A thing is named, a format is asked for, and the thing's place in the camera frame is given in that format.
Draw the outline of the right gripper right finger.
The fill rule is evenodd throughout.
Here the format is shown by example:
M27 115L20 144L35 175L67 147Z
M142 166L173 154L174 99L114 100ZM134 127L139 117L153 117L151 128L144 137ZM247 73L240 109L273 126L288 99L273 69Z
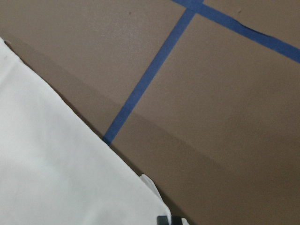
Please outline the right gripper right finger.
M179 216L172 216L171 225L183 225L182 218Z

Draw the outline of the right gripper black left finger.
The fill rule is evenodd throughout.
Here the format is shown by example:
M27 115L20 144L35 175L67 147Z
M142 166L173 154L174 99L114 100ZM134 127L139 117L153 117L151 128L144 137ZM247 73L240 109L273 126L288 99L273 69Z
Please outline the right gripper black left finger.
M168 225L167 216L157 216L157 225Z

